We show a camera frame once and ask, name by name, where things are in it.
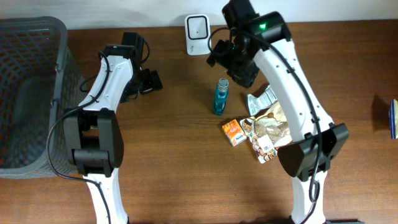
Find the snack package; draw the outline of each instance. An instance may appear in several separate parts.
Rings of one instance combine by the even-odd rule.
[[[227,135],[229,141],[233,146],[238,145],[248,138],[239,123],[234,119],[233,121],[223,125],[223,131]]]
[[[267,109],[277,101],[274,91],[269,85],[264,93],[256,98],[252,94],[248,94],[248,106],[250,116],[254,116],[260,112],[260,110]]]
[[[264,115],[243,119],[240,124],[262,164],[277,155],[278,147],[292,141],[290,129],[279,102],[274,103]]]

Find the food wrapper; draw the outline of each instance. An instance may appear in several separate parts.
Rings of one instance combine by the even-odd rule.
[[[267,109],[277,101],[274,91],[269,85],[265,92],[256,98],[252,94],[248,94],[248,106],[250,116],[254,116],[260,112],[260,110]]]
[[[279,102],[274,103],[264,115],[243,119],[240,124],[262,164],[277,155],[278,147],[292,142],[286,116]]]

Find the crumpled wrapper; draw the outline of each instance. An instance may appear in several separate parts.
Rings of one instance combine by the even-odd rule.
[[[277,148],[292,142],[289,125],[279,102],[258,117],[240,121],[246,136],[252,142],[259,161],[263,164],[277,155]]]

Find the basket mesh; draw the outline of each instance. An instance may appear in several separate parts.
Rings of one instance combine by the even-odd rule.
[[[64,25],[46,18],[47,24],[43,17],[37,24],[34,19],[26,19],[12,29],[0,30],[0,177],[53,176],[44,149],[49,124],[55,121],[50,120],[55,88],[61,88],[58,116],[84,98],[78,90],[83,77],[76,62],[68,47],[59,49],[62,35],[66,35],[59,27]],[[65,52],[65,66],[57,74],[61,50]],[[57,78],[62,78],[60,86],[56,85]],[[61,126],[54,138],[53,163],[61,172],[69,173],[74,168],[67,161]]]

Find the white wall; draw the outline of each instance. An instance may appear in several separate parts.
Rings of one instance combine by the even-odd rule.
[[[204,13],[225,24],[228,0],[0,0],[0,18],[54,16],[68,29],[183,26]],[[287,22],[398,19],[398,0],[252,0],[260,14],[279,11]]]

